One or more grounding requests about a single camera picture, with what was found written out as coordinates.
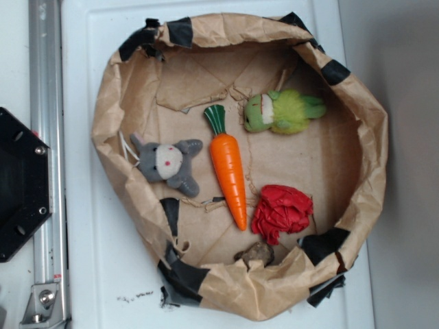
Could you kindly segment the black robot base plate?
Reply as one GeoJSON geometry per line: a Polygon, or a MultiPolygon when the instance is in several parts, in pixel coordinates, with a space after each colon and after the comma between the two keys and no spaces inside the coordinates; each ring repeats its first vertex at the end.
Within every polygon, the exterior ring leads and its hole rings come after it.
{"type": "Polygon", "coordinates": [[[10,261],[51,215],[49,150],[1,109],[1,262],[10,261]]]}

